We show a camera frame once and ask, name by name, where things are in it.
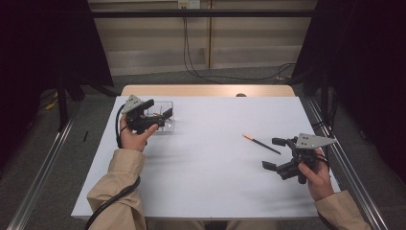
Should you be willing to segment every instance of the tan sleeve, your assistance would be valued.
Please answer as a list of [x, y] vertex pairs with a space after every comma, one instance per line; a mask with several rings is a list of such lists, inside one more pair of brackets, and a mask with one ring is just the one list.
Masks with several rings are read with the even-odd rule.
[[[143, 170], [146, 156], [139, 151], [117, 149], [103, 176], [87, 195], [87, 200], [96, 211], [106, 200], [123, 188], [134, 184]], [[90, 229], [137, 229], [146, 230], [146, 221], [138, 190], [119, 199], [106, 208], [93, 222]]]
[[363, 220], [348, 191], [316, 201], [315, 206], [320, 215], [338, 229], [371, 229]]

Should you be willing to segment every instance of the cable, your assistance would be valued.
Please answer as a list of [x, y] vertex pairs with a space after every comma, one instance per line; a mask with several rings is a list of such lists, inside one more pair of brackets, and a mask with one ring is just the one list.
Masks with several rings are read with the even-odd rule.
[[[247, 78], [238, 78], [238, 77], [231, 77], [231, 76], [219, 76], [219, 75], [208, 75], [208, 76], [201, 76], [197, 73], [197, 71], [194, 69], [193, 63], [192, 63], [192, 58], [191, 58], [191, 52], [190, 52], [190, 47], [189, 47], [189, 36], [188, 36], [188, 20], [186, 17], [183, 17], [183, 24], [184, 24], [184, 49], [183, 49], [183, 60], [185, 63], [185, 67], [187, 71], [196, 77], [199, 77], [200, 79], [206, 80], [206, 81], [211, 81], [214, 83], [222, 84], [221, 82], [218, 82], [216, 80], [209, 80], [206, 78], [219, 78], [219, 79], [233, 79], [233, 80], [242, 80], [242, 81], [262, 81], [262, 80], [267, 80], [267, 79], [272, 79], [275, 78], [276, 76], [279, 76], [283, 71], [288, 69], [291, 65], [294, 65], [296, 63], [286, 63], [283, 64], [279, 67], [278, 73], [263, 77], [263, 78], [258, 78], [258, 79], [247, 79]], [[192, 70], [189, 69], [188, 64], [186, 62], [186, 51], [188, 51], [188, 56], [189, 56], [189, 63], [192, 68]]]
[[138, 185], [140, 185], [141, 182], [141, 177], [138, 176], [137, 180], [134, 182], [134, 184], [127, 186], [125, 188], [123, 188], [117, 195], [114, 195], [113, 197], [111, 197], [110, 199], [108, 199], [107, 201], [105, 201], [105, 203], [100, 206], [92, 215], [92, 217], [90, 217], [89, 220], [87, 220], [86, 226], [84, 227], [85, 230], [89, 229], [90, 226], [92, 225], [92, 223], [96, 220], [96, 218], [99, 216], [99, 214], [104, 211], [106, 208], [108, 208], [110, 205], [112, 205], [114, 202], [116, 202], [117, 200], [119, 200], [120, 198], [127, 196], [129, 194], [131, 194], [132, 192], [134, 192], [134, 190], [138, 187]]
[[328, 166], [328, 168], [329, 168], [329, 163], [328, 163], [328, 161], [327, 161], [327, 158], [326, 158], [326, 157], [325, 157], [325, 159], [316, 158], [316, 160], [321, 161], [321, 162], [325, 162], [325, 163], [326, 163], [326, 165], [327, 165], [327, 166]]
[[[186, 17], [183, 17], [183, 28], [184, 28], [183, 61], [184, 61], [184, 63], [185, 63], [186, 70], [187, 70], [191, 75], [196, 76], [196, 77], [198, 77], [198, 78], [200, 78], [200, 79], [202, 79], [202, 80], [210, 81], [210, 82], [213, 82], [213, 83], [222, 84], [221, 82], [218, 82], [218, 81], [215, 81], [215, 80], [208, 80], [208, 79], [205, 79], [204, 77], [200, 76], [200, 75], [196, 72], [196, 70], [195, 70], [194, 67], [193, 67], [192, 58], [191, 58], [191, 52], [190, 52], [190, 49], [189, 49], [188, 20], [186, 19]], [[189, 62], [190, 62], [190, 65], [191, 65], [191, 68], [192, 68], [193, 72], [188, 68], [188, 64], [186, 63], [186, 49], [188, 49]]]
[[120, 108], [119, 111], [117, 112], [117, 116], [116, 116], [116, 141], [117, 141], [117, 146], [119, 147], [119, 149], [121, 149], [123, 147], [122, 145], [122, 140], [120, 135], [122, 134], [122, 130], [119, 132], [119, 116], [120, 116], [120, 112], [123, 110], [125, 104], [123, 104]]

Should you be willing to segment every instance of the hand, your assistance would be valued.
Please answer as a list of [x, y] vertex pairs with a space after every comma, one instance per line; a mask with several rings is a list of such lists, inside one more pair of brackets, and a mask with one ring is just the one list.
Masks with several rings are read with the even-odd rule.
[[[321, 149], [315, 149], [315, 151], [316, 154], [323, 155]], [[317, 161], [314, 171], [304, 163], [299, 163], [298, 168], [302, 174], [307, 177], [308, 190], [315, 201], [334, 194], [326, 163], [323, 161]]]
[[122, 130], [120, 138], [122, 140], [123, 149], [144, 151], [147, 139], [155, 132], [158, 125], [155, 124], [151, 126], [143, 134], [137, 134], [133, 133], [132, 130], [127, 127], [125, 118], [126, 114], [120, 119], [120, 130]]

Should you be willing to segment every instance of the transparent box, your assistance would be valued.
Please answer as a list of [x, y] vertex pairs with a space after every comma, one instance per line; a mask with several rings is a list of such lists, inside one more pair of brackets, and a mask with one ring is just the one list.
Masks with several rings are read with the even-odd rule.
[[174, 110], [173, 102], [170, 101], [161, 101], [154, 102], [154, 105], [145, 111], [145, 114], [148, 117], [156, 116], [157, 114], [161, 115], [168, 109], [172, 108], [172, 116], [165, 120], [165, 126], [160, 126], [154, 134], [172, 134], [175, 131], [175, 119], [174, 119]]

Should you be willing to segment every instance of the metal frame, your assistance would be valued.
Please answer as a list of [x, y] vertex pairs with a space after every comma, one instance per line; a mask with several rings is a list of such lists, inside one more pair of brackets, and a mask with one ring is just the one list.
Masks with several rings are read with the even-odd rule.
[[[317, 119], [317, 122], [322, 122], [323, 117], [321, 115], [322, 110], [320, 106], [316, 103], [314, 99], [308, 100], [308, 103], [312, 109], [314, 117]], [[331, 129], [329, 126], [322, 126], [322, 131], [326, 137], [328, 137], [328, 135], [331, 133]], [[355, 172], [355, 169], [353, 168], [351, 162], [347, 158], [347, 155], [344, 152], [338, 140], [336, 144], [331, 145], [331, 148], [334, 155], [337, 157], [337, 161], [340, 164], [341, 168], [343, 169], [344, 174], [349, 180], [349, 183], [359, 203], [361, 204], [364, 213], [367, 215], [367, 218], [370, 221], [372, 229], [375, 230], [389, 229], [385, 221], [381, 217], [381, 214], [379, 213], [376, 204], [372, 200], [370, 194], [367, 192], [367, 189], [362, 184], [360, 178]]]
[[94, 18], [128, 17], [315, 17], [331, 16], [331, 12], [314, 10], [151, 10], [91, 11]]
[[45, 185], [48, 176], [51, 173], [53, 165], [56, 162], [56, 159], [62, 149], [63, 144], [65, 143], [66, 138], [68, 137], [69, 131], [71, 130], [72, 124], [79, 113], [79, 106], [80, 103], [75, 104], [75, 107], [72, 112], [72, 116], [69, 119], [68, 123], [66, 124], [65, 128], [58, 132], [56, 135], [56, 139], [51, 146], [51, 149], [48, 151], [48, 154], [42, 163], [41, 168], [39, 169], [38, 174], [30, 187], [30, 190], [25, 195], [23, 201], [17, 208], [12, 220], [7, 228], [7, 230], [14, 230], [14, 229], [24, 229], [30, 215], [38, 201], [42, 189]]

